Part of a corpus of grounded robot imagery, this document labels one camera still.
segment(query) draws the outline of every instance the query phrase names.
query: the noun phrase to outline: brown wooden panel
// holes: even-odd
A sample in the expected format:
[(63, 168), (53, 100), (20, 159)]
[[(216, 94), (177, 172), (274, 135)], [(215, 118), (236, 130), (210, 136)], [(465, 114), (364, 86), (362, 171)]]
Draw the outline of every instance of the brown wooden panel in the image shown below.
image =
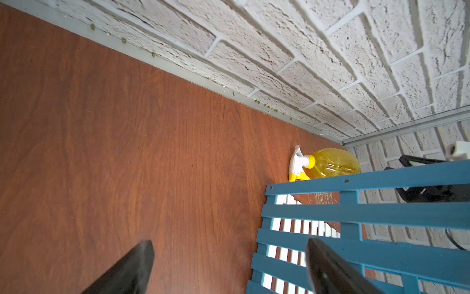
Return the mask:
[(151, 239), (149, 293), (244, 293), (267, 184), (339, 147), (0, 4), (0, 292), (79, 293)]

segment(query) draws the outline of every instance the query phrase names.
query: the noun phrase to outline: blue slat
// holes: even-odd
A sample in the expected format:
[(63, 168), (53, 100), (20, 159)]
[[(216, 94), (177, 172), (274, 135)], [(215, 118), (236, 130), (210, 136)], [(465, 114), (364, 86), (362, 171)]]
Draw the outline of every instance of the blue slat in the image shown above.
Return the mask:
[(405, 289), (403, 287), (377, 281), (377, 280), (372, 280), (372, 279), (367, 279), (369, 282), (371, 282), (374, 286), (379, 288), (380, 290), (384, 291), (387, 294), (405, 294)]
[[(341, 204), (359, 204), (359, 191), (343, 191), (339, 193), (339, 203)], [(362, 241), (362, 229), (359, 223), (342, 222), (341, 238)], [(363, 264), (351, 263), (361, 275), (366, 275), (366, 269)]]
[[(266, 198), (266, 204), (275, 204), (276, 199), (277, 199), (277, 196), (268, 196)], [(271, 230), (273, 228), (273, 219), (272, 219), (272, 217), (264, 217), (261, 228)], [(259, 253), (259, 254), (267, 255), (267, 245), (258, 244), (258, 249), (257, 249), (256, 252)], [(253, 270), (251, 280), (255, 283), (258, 283), (258, 284), (262, 285), (263, 280), (264, 280), (264, 274), (262, 272), (257, 271), (257, 270)]]
[(263, 286), (248, 281), (248, 285), (246, 286), (246, 294), (276, 294), (276, 292), (271, 291), (268, 288), (264, 288)]
[[(292, 264), (290, 262), (284, 262), (279, 259), (274, 259), (268, 256), (263, 256), (256, 254), (253, 256), (254, 262), (259, 270), (267, 270), (267, 274), (273, 275), (274, 277), (277, 277), (279, 279), (285, 280), (289, 283), (295, 284), (299, 287), (305, 288), (307, 290), (311, 290), (310, 286), (310, 279), (307, 274), (307, 268)], [(388, 284), (385, 282), (381, 281), (376, 281), (372, 279), (367, 279), (369, 282), (371, 282), (374, 286), (379, 288), (380, 290), (384, 291), (386, 294), (405, 294), (405, 291), (403, 287)], [(255, 283), (252, 282), (253, 285), (250, 285), (250, 282), (248, 282), (247, 286), (247, 294), (254, 294), (254, 293), (260, 293), (260, 294), (273, 294), (274, 292), (271, 290), (268, 290), (264, 288), (263, 286), (256, 285)], [(252, 289), (256, 289), (256, 291), (252, 290), (251, 292), (248, 292), (248, 289), (250, 287), (253, 287)]]
[(401, 280), (405, 288), (404, 294), (420, 294), (417, 277), (401, 275)]
[(470, 183), (470, 160), (463, 160), (268, 185), (266, 195), (310, 194), (468, 183)]
[[(305, 251), (309, 235), (283, 231), (258, 230), (256, 241), (292, 250)], [(348, 262), (366, 267), (417, 276), (438, 284), (470, 289), (470, 252), (408, 243), (356, 241), (321, 238)]]
[(312, 291), (307, 270), (303, 266), (255, 253), (251, 268)]
[(470, 229), (470, 202), (264, 205), (261, 215), (329, 222)]

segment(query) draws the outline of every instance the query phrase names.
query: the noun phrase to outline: mortar line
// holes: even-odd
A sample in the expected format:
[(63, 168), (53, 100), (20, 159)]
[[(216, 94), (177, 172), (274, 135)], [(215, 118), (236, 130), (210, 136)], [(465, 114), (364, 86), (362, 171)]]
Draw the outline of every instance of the mortar line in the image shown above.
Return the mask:
[(346, 86), (342, 87), (341, 89), (339, 89), (338, 92), (342, 92), (342, 91), (344, 91), (344, 90), (346, 90), (346, 89), (349, 89), (349, 88), (351, 88), (351, 87), (354, 87), (354, 86), (356, 86), (357, 84), (362, 83), (363, 80), (364, 80), (363, 77), (360, 76), (357, 80), (355, 80), (355, 81), (352, 82), (351, 84), (346, 85)]
[(431, 149), (431, 150), (421, 151), (421, 154), (427, 155), (427, 154), (433, 154), (433, 153), (438, 153), (438, 152), (442, 152), (442, 149), (435, 148), (435, 149)]
[(343, 112), (341, 115), (345, 115), (345, 114), (348, 114), (348, 113), (351, 113), (351, 112), (354, 112), (354, 111), (357, 111), (357, 110), (358, 110), (358, 109), (354, 107), (354, 108), (351, 109), (351, 110), (348, 110), (348, 111), (346, 111), (346, 112)]
[[(397, 92), (403, 92), (403, 88), (401, 86), (401, 80), (400, 78), (396, 75), (395, 71), (393, 70), (393, 68), (390, 66), (390, 62), (387, 58), (387, 54), (385, 53), (384, 51), (384, 47), (385, 45), (382, 43), (382, 40), (380, 39), (380, 34), (377, 32), (375, 26), (373, 26), (373, 21), (371, 21), (371, 16), (369, 15), (369, 13), (367, 11), (364, 11), (363, 13), (364, 15), (364, 18), (365, 18), (365, 21), (362, 21), (362, 24), (363, 26), (365, 27), (366, 29), (366, 33), (370, 36), (370, 40), (372, 42), (372, 45), (374, 46), (374, 48), (376, 49), (379, 57), (380, 57), (380, 61), (382, 62), (382, 64), (384, 65), (388, 75), (389, 75), (389, 78), (390, 80), (392, 81), (392, 84), (395, 88), (398, 89)], [(388, 117), (392, 118), (392, 116), (389, 114), (388, 110), (383, 107), (381, 101), (378, 99), (377, 96), (373, 95), (375, 98), (376, 98), (376, 101), (377, 101), (377, 104), (379, 105), (379, 107), (381, 106), (382, 107), (382, 110), (384, 111), (384, 113), (387, 114)], [(414, 116), (413, 114), (411, 113), (411, 110), (410, 110), (410, 103), (408, 101), (408, 98), (406, 97), (406, 95), (403, 96), (403, 102), (404, 102), (404, 105), (407, 109), (407, 112), (408, 112), (408, 115), (410, 116), (411, 119), (414, 119)]]
[(209, 54), (212, 52), (212, 50), (217, 46), (217, 44), (219, 43), (219, 41), (223, 40), (222, 36), (217, 36), (215, 38), (215, 40), (212, 42), (211, 46), (209, 47), (209, 49), (207, 49), (206, 53), (204, 54), (204, 58), (208, 58), (209, 57)]
[(204, 19), (200, 18), (200, 17), (197, 17), (195, 15), (193, 15), (189, 10), (187, 10), (186, 8), (174, 3), (173, 0), (159, 0), (163, 3), (165, 3), (166, 5), (172, 7), (174, 10), (176, 10), (177, 12), (181, 13), (182, 15), (186, 16), (187, 18), (189, 18), (190, 20), (194, 21), (195, 23), (197, 23), (198, 25), (200, 25), (201, 27), (203, 27), (205, 30), (209, 31), (211, 34), (213, 34), (214, 36), (218, 37), (218, 36), (222, 36), (224, 34), (222, 34), (221, 32), (219, 32), (218, 30), (215, 30), (213, 28), (213, 26), (209, 25), (207, 23), (207, 21), (205, 21)]
[(318, 24), (318, 22), (312, 16), (312, 13), (305, 7), (305, 5), (299, 0), (291, 0), (291, 3), (305, 19), (307, 24), (311, 26), (311, 28), (317, 33), (318, 37), (323, 42), (325, 42), (328, 49), (330, 49), (331, 52), (343, 63), (343, 66), (347, 71), (349, 71), (353, 78), (358, 79), (360, 75), (358, 75), (356, 70), (353, 68), (351, 62), (346, 58), (346, 56), (343, 55), (339, 47), (325, 35), (324, 31), (319, 29), (321, 25)]
[(291, 66), (294, 62), (298, 61), (299, 58), (296, 56), (291, 61), (289, 61), (285, 66), (283, 66), (280, 70), (276, 72), (276, 75), (281, 74), (284, 70), (286, 70), (289, 66)]
[(456, 70), (453, 70), (453, 71), (450, 71), (450, 72), (446, 72), (446, 73), (441, 74), (440, 76), (437, 76), (437, 77), (432, 78), (432, 79), (433, 79), (433, 80), (437, 80), (437, 79), (443, 78), (443, 77), (445, 77), (445, 76), (451, 75), (451, 74), (453, 74), (453, 73), (460, 72), (460, 71), (464, 71), (464, 70), (466, 70), (467, 68), (468, 68), (468, 65), (464, 65), (464, 66), (459, 67), (459, 68), (456, 69)]
[(390, 66), (394, 66), (394, 65), (397, 65), (405, 60), (408, 60), (410, 58), (412, 58), (413, 56), (415, 55), (418, 55), (420, 53), (423, 53), (423, 52), (426, 52), (428, 50), (428, 48), (426, 46), (422, 46), (421, 48), (417, 49), (416, 51), (414, 52), (411, 52), (410, 54), (406, 55), (406, 56), (403, 56), (402, 58), (399, 58), (397, 60), (395, 60), (394, 62), (392, 62), (390, 64)]
[(150, 35), (153, 35), (157, 39), (166, 42), (168, 45), (173, 46), (177, 48), (178, 50), (181, 50), (187, 54), (190, 54), (192, 56), (197, 56), (199, 58), (203, 58), (204, 56), (198, 52), (195, 52), (189, 48), (186, 47), (183, 43), (177, 40), (172, 40), (168, 38), (166, 35), (162, 34), (161, 32), (155, 30), (154, 28), (150, 27), (146, 23), (144, 23), (142, 20), (131, 16), (129, 14), (124, 13), (123, 11), (109, 5), (108, 3), (103, 2), (102, 0), (84, 0), (84, 2), (91, 4), (95, 7), (97, 7), (99, 10), (102, 12), (109, 14), (117, 19), (120, 19), (121, 21), (126, 22), (128, 25), (132, 27), (137, 27), (143, 32), (146, 32)]
[(388, 99), (388, 98), (391, 98), (391, 97), (394, 97), (394, 96), (397, 96), (397, 95), (405, 95), (405, 92), (403, 90), (400, 90), (398, 91), (397, 93), (395, 94), (392, 94), (390, 96), (387, 96), (387, 97), (384, 97), (384, 98), (380, 98), (378, 99), (379, 101), (382, 101), (382, 100), (385, 100), (385, 99)]
[(258, 91), (260, 91), (260, 88), (255, 87), (255, 88), (253, 89), (253, 91), (249, 92), (246, 96), (247, 96), (248, 98), (251, 98), (251, 96), (255, 95)]
[(330, 36), (332, 33), (339, 30), (339, 28), (350, 22), (353, 18), (363, 13), (364, 11), (364, 4), (362, 4), (362, 1), (359, 1), (356, 7), (354, 7), (348, 14), (340, 18), (336, 23), (334, 23), (331, 27), (325, 30), (325, 35)]
[(427, 108), (427, 107), (431, 107), (431, 106), (434, 106), (434, 103), (431, 103), (431, 104), (428, 104), (428, 105), (425, 105), (425, 106), (418, 107), (418, 108), (416, 108), (416, 109), (413, 109), (412, 111), (418, 111), (418, 110), (421, 110), (421, 109), (424, 109), (424, 108)]

